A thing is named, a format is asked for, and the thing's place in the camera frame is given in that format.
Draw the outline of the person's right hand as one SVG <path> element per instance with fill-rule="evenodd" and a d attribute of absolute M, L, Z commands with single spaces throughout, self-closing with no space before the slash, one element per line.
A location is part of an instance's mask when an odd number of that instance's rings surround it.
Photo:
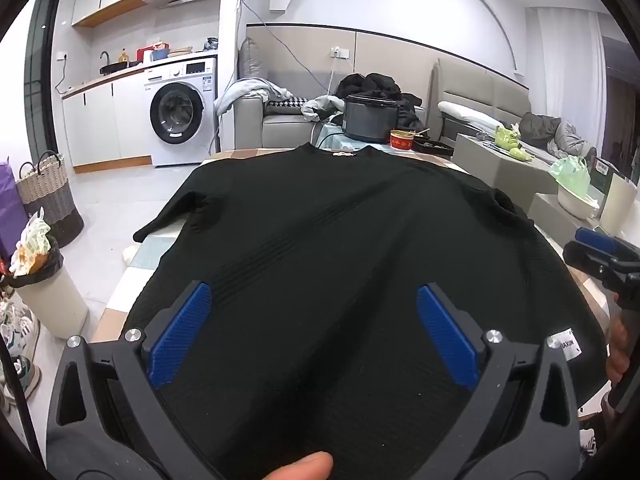
<path fill-rule="evenodd" d="M 623 320 L 623 312 L 612 319 L 608 332 L 608 358 L 605 369 L 613 386 L 617 385 L 629 368 L 629 334 Z"/>

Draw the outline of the person's left thumb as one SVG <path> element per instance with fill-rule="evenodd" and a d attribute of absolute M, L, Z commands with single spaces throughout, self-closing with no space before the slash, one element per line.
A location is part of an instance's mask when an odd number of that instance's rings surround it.
<path fill-rule="evenodd" d="M 270 472 L 265 480 L 326 480 L 332 468 L 332 455 L 317 452 Z"/>

